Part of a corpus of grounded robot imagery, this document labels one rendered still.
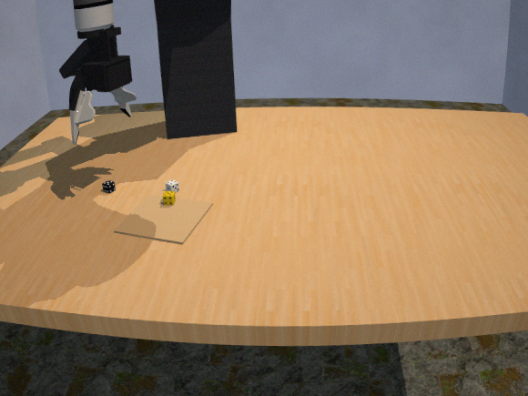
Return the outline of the tan square mat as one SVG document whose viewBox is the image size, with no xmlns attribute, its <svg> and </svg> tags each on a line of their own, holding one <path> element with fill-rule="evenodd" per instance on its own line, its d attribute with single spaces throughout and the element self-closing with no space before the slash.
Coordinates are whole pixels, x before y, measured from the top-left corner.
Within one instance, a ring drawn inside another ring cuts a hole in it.
<svg viewBox="0 0 528 396">
<path fill-rule="evenodd" d="M 114 233 L 184 244 L 213 202 L 176 198 L 164 205 L 163 197 L 146 198 L 114 229 Z"/>
</svg>

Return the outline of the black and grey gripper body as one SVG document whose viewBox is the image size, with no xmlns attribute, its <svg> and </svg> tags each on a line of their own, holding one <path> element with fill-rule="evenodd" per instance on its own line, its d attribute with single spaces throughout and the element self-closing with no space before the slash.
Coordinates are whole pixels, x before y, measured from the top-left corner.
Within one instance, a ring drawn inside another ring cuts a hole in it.
<svg viewBox="0 0 528 396">
<path fill-rule="evenodd" d="M 105 30 L 77 31 L 78 39 L 86 38 L 90 48 L 77 69 L 82 73 L 86 91 L 110 92 L 132 82 L 130 56 L 117 55 L 118 35 L 121 27 L 114 25 Z"/>
</svg>

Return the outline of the yellow die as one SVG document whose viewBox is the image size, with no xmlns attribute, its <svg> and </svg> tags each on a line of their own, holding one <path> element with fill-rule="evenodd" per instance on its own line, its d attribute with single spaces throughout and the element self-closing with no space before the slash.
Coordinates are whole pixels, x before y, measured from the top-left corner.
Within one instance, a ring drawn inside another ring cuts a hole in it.
<svg viewBox="0 0 528 396">
<path fill-rule="evenodd" d="M 174 205 L 176 201 L 175 191 L 165 191 L 163 194 L 164 205 Z"/>
</svg>

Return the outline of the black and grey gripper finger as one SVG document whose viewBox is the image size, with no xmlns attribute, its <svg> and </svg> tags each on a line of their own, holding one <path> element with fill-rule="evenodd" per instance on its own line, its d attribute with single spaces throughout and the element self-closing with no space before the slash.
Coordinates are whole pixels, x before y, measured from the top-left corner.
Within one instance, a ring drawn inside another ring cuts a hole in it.
<svg viewBox="0 0 528 396">
<path fill-rule="evenodd" d="M 115 101 L 118 102 L 120 110 L 122 110 L 127 116 L 131 117 L 131 111 L 128 102 L 136 100 L 136 95 L 125 90 L 123 87 L 110 91 L 110 93 L 113 94 Z"/>
<path fill-rule="evenodd" d="M 95 109 L 91 106 L 92 92 L 86 91 L 83 83 L 82 73 L 76 72 L 69 92 L 69 110 L 71 121 L 71 133 L 73 145 L 76 145 L 79 124 L 92 121 L 95 117 Z"/>
</svg>

